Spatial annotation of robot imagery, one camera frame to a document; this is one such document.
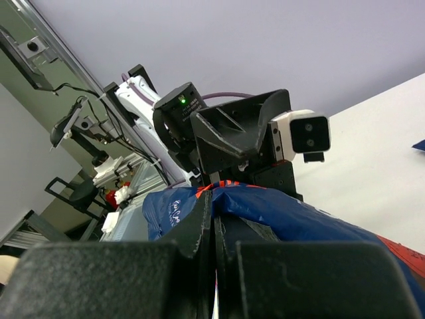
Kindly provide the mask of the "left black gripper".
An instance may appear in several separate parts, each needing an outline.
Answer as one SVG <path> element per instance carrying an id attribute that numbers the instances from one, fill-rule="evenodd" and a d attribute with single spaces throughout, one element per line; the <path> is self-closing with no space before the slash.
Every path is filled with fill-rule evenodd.
<path id="1" fill-rule="evenodd" d="M 203 184 L 231 180 L 277 189 L 297 199 L 292 163 L 272 163 L 265 153 L 256 156 L 268 123 L 290 110 L 289 91 L 280 89 L 193 112 L 190 119 Z"/>

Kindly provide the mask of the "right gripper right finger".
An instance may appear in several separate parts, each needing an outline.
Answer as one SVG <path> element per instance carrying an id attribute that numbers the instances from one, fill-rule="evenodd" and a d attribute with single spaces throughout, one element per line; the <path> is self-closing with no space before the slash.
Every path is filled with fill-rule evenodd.
<path id="1" fill-rule="evenodd" d="M 221 318 L 420 318 L 395 259 L 368 242 L 281 242 L 260 224 L 214 222 Z"/>

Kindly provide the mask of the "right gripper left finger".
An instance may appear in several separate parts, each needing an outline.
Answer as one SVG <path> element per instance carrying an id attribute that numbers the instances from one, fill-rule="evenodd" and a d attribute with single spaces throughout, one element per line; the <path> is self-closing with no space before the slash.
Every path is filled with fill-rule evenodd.
<path id="1" fill-rule="evenodd" d="M 2 318 L 210 318 L 212 194 L 154 242 L 55 243 L 20 259 Z"/>

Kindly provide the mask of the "Burts chilli bag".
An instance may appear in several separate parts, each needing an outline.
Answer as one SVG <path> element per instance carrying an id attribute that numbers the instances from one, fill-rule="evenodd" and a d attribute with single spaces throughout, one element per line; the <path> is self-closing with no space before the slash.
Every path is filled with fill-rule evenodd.
<path id="1" fill-rule="evenodd" d="M 229 213 L 271 227 L 282 241 L 370 241 L 384 247 L 400 265 L 420 310 L 424 288 L 415 279 L 424 276 L 424 255 L 384 237 L 338 219 L 281 191 L 230 180 L 206 187 L 178 187 L 149 193 L 142 212 L 148 239 L 158 240 L 177 226 L 201 195 L 211 193 L 212 214 Z"/>

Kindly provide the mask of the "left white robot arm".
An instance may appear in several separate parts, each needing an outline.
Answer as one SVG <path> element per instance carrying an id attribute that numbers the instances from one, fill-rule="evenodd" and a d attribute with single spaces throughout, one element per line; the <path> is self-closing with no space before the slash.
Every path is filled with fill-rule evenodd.
<path id="1" fill-rule="evenodd" d="M 122 79 L 105 87 L 107 98 L 172 178 L 247 183 L 299 197 L 277 123 L 291 108 L 288 91 L 236 94 L 208 106 L 191 82 L 158 95 L 142 65 Z"/>

